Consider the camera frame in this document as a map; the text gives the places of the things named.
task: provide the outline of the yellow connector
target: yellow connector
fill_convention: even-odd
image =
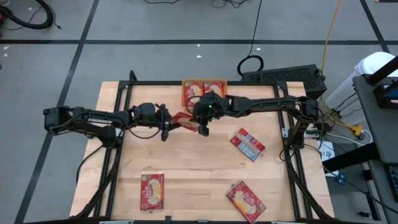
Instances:
[[[355,136],[359,137],[361,135],[363,127],[362,125],[358,125],[358,126],[350,126],[349,128],[353,130]]]

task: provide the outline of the food package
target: food package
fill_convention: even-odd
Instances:
[[[176,115],[172,117],[170,122],[172,124],[181,124],[182,127],[187,128],[188,130],[191,130],[193,132],[197,132],[199,128],[199,124],[196,121],[191,121],[194,117],[183,113],[183,112],[178,112]]]
[[[253,162],[262,154],[266,147],[248,133],[244,128],[235,132],[229,140],[234,146],[243,152]]]
[[[141,210],[163,209],[164,174],[143,172],[141,174]]]
[[[203,91],[205,93],[213,91],[220,95],[220,97],[224,98],[224,89],[222,82],[203,82]]]
[[[232,185],[226,192],[226,196],[250,224],[255,223],[257,218],[267,210],[267,207],[242,180]]]
[[[192,98],[189,102],[187,102],[193,96],[202,96],[203,95],[203,82],[201,81],[187,81],[183,84],[183,105],[187,105],[189,107],[193,106],[197,101],[199,101],[199,97]]]

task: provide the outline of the paper sheet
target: paper sheet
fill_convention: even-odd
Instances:
[[[328,160],[328,159],[331,159],[331,158],[333,158],[334,156],[335,156],[335,152],[334,152],[334,148],[333,148],[333,143],[331,143],[331,142],[327,142],[327,141],[322,141],[322,146],[321,146],[321,148],[319,149],[319,151],[321,152],[321,154],[322,154],[322,162],[323,161],[326,161],[326,160]],[[334,171],[333,172],[335,175],[338,175],[338,171]],[[334,177],[334,175],[332,175],[332,174],[325,174],[327,177]]]

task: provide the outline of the wooden table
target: wooden table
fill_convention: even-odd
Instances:
[[[287,83],[289,94],[305,94],[302,83]],[[113,111],[118,82],[104,82],[96,110]],[[229,86],[228,94],[248,98],[273,98],[271,86]],[[137,85],[132,88],[130,106],[144,102],[164,103],[175,114],[182,111],[181,86]],[[187,129],[170,132],[166,142],[160,135],[152,139],[138,139],[126,132],[113,203],[112,219],[244,221],[243,216],[226,198],[232,183],[243,180],[268,207],[258,220],[293,221],[292,199],[285,163],[280,161],[282,149],[280,127],[276,112],[255,113],[243,118],[221,118],[208,126],[210,135],[203,137]],[[247,129],[266,146],[264,156],[250,161],[230,142],[240,127]],[[155,129],[135,128],[141,136],[149,136]],[[315,140],[306,144],[317,146]],[[89,139],[85,156],[95,150],[100,141]],[[98,188],[105,149],[88,159],[81,169],[70,214],[77,214]],[[301,150],[303,168],[309,191],[331,216],[334,216],[330,195],[319,153],[314,149]],[[163,171],[165,174],[164,210],[149,213],[140,211],[141,172]],[[301,191],[297,188],[300,213],[305,217]],[[108,192],[104,193],[104,202]]]

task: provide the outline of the black keyboard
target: black keyboard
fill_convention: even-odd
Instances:
[[[386,166],[387,178],[396,202],[398,202],[398,166]]]

